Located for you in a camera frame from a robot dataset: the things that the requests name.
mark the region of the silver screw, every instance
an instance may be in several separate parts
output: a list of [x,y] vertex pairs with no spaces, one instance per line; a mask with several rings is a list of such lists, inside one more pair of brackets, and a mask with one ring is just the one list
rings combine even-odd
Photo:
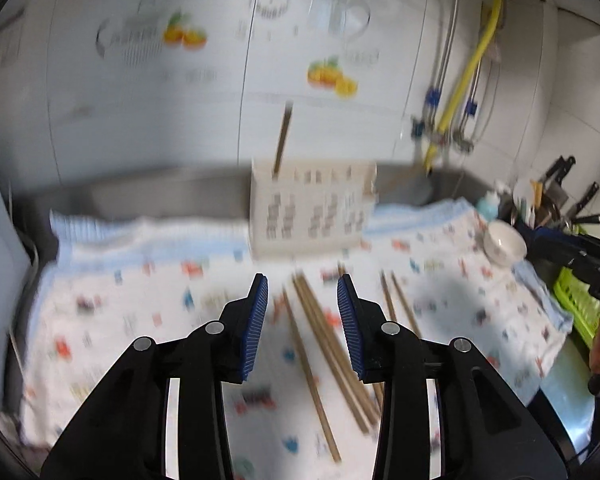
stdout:
[[206,333],[208,334],[219,334],[224,330],[224,325],[219,321],[212,321],[205,326]]
[[139,337],[134,341],[134,349],[139,352],[147,350],[151,346],[151,340],[148,337]]
[[471,343],[467,339],[460,338],[454,341],[454,347],[459,352],[468,352],[471,350]]
[[400,325],[394,323],[393,321],[387,321],[386,323],[382,323],[380,327],[385,334],[388,335],[396,335],[400,332]]

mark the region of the green plastic basket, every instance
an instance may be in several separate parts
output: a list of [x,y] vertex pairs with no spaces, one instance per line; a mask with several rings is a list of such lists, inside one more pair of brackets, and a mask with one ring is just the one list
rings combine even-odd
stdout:
[[591,348],[600,325],[600,301],[589,295],[589,285],[575,278],[571,269],[563,267],[554,283],[554,294],[560,304],[573,314],[573,325]]

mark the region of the white bowl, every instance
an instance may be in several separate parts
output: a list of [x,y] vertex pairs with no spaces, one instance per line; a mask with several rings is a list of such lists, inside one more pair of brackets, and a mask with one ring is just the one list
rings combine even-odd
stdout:
[[494,264],[510,267],[526,256],[525,240],[509,224],[495,220],[484,232],[484,253]]

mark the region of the yellow hose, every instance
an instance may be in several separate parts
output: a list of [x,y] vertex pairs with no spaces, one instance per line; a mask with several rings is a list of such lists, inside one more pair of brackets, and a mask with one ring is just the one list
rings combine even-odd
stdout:
[[[474,55],[471,57],[469,63],[464,69],[462,77],[459,83],[456,85],[456,89],[454,90],[451,99],[446,105],[445,111],[442,114],[442,117],[440,118],[438,126],[436,127],[437,133],[444,135],[451,126],[451,121],[454,118],[456,109],[458,108],[460,101],[462,100],[462,97],[464,96],[466,89],[468,88],[469,83],[471,82],[471,79],[474,76],[475,69],[478,66],[480,60],[482,59],[482,56],[484,56],[487,47],[491,43],[491,40],[493,39],[493,36],[496,33],[501,8],[502,0],[493,0],[493,4],[491,5],[491,14],[489,16],[489,21],[487,22],[487,25],[484,28],[484,33],[480,38],[478,47],[475,49]],[[435,142],[432,142],[429,145],[429,148],[427,149],[427,154],[424,157],[424,168],[426,173],[429,173],[429,171],[431,171],[431,168],[433,167],[433,161],[436,158],[437,154],[438,146],[435,144]]]

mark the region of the white plastic basket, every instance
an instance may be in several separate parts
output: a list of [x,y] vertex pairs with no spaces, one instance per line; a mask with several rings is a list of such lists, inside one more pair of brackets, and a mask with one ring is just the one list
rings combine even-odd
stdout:
[[251,251],[255,257],[316,253],[360,243],[376,197],[376,164],[285,160],[251,173]]

